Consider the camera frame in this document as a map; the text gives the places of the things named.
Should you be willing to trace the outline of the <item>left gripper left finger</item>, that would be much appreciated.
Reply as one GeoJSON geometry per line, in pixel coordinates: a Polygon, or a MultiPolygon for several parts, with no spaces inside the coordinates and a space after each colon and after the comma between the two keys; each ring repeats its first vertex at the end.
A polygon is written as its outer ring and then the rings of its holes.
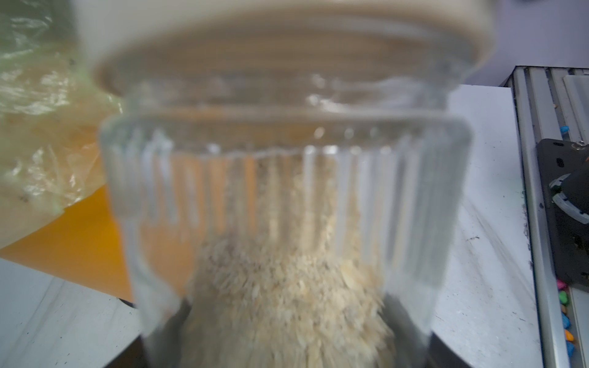
{"type": "Polygon", "coordinates": [[[190,310],[187,301],[183,301],[162,328],[147,337],[137,337],[105,367],[179,367],[181,329],[190,310]]]}

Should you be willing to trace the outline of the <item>cream jar lid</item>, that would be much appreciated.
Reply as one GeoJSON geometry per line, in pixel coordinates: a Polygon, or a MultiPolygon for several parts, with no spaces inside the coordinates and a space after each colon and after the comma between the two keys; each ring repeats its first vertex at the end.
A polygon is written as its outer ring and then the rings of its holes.
{"type": "Polygon", "coordinates": [[[94,80],[117,95],[152,78],[245,72],[410,75],[495,41],[494,1],[75,1],[94,80]]]}

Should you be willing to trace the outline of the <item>orange trash bin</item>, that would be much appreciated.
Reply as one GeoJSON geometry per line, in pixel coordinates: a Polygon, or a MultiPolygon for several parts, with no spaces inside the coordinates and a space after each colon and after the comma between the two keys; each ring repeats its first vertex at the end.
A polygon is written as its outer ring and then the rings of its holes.
{"type": "Polygon", "coordinates": [[[1,250],[1,258],[133,301],[124,247],[106,187],[44,228],[1,250]]]}

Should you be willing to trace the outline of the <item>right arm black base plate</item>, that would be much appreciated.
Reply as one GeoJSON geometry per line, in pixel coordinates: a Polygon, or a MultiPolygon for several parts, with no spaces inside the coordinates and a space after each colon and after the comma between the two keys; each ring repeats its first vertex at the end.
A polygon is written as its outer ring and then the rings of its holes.
{"type": "Polygon", "coordinates": [[[555,274],[587,289],[588,147],[543,139],[536,150],[555,274]]]}

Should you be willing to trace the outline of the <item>aluminium front rail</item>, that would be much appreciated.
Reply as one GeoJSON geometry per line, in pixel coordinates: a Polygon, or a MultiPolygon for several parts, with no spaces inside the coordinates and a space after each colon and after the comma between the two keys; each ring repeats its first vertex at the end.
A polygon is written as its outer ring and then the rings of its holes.
{"type": "Polygon", "coordinates": [[[558,296],[558,277],[549,237],[537,146],[543,139],[563,140],[573,148],[588,144],[588,71],[580,68],[518,66],[505,85],[514,94],[522,153],[541,348],[547,367],[588,365],[588,289],[568,291],[567,312],[575,336],[568,353],[558,296]]]}

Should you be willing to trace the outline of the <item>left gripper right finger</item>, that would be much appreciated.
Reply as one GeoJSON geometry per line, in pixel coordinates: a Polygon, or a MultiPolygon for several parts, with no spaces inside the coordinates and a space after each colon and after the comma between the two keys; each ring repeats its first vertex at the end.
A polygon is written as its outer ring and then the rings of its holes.
{"type": "Polygon", "coordinates": [[[385,296],[381,317],[393,333],[387,339],[389,367],[469,367],[436,334],[423,334],[396,297],[385,296]]]}

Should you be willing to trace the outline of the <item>ribbed glass oatmeal jar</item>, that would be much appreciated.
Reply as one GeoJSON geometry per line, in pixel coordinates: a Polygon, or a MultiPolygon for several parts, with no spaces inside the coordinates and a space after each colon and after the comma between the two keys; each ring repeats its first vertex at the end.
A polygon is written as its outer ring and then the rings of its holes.
{"type": "Polygon", "coordinates": [[[179,367],[389,367],[396,297],[432,333],[472,133],[451,81],[147,81],[101,128],[142,337],[179,367]]]}

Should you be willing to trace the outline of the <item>clear green bin liner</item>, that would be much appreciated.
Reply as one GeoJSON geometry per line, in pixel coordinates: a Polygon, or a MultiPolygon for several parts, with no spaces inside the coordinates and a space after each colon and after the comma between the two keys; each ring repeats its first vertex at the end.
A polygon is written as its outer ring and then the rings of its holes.
{"type": "Polygon", "coordinates": [[[98,128],[121,110],[87,75],[70,2],[2,2],[2,246],[104,185],[98,128]]]}

